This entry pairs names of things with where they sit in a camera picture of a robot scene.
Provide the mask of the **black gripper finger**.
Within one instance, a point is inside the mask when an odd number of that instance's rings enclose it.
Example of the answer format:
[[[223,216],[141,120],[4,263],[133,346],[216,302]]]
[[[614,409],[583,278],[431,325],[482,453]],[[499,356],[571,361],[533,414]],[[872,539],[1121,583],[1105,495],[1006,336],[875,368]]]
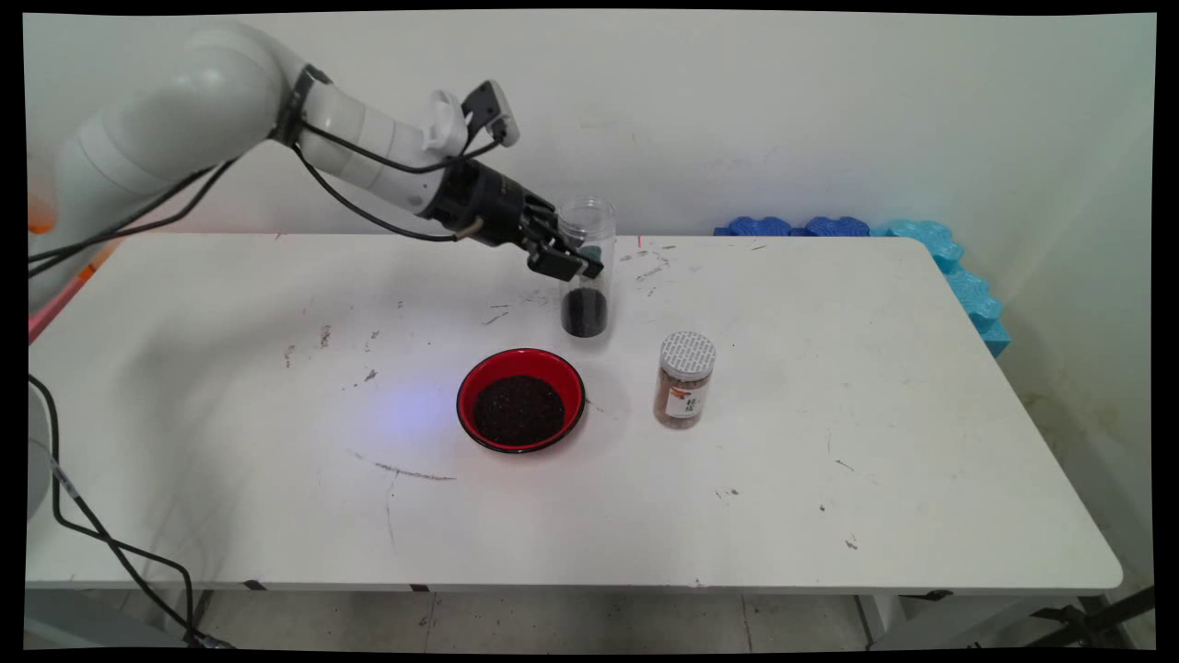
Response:
[[[598,245],[578,245],[577,249],[565,249],[559,244],[527,239],[527,265],[532,273],[556,281],[571,282],[574,277],[595,280],[605,270],[601,248]]]
[[[539,232],[546,235],[552,242],[565,249],[577,249],[577,236],[569,235],[561,229],[560,217],[555,210],[548,209],[548,206],[528,206],[528,218],[531,219],[531,227],[535,227]]]

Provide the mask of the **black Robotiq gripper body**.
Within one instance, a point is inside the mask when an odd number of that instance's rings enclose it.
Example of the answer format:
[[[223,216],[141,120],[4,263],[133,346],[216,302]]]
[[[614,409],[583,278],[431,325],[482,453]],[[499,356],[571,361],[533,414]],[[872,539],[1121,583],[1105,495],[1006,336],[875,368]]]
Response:
[[[531,227],[528,206],[554,210],[539,193],[472,159],[443,169],[437,192],[424,206],[424,219],[439,222],[459,238],[527,250],[527,239],[549,239]]]

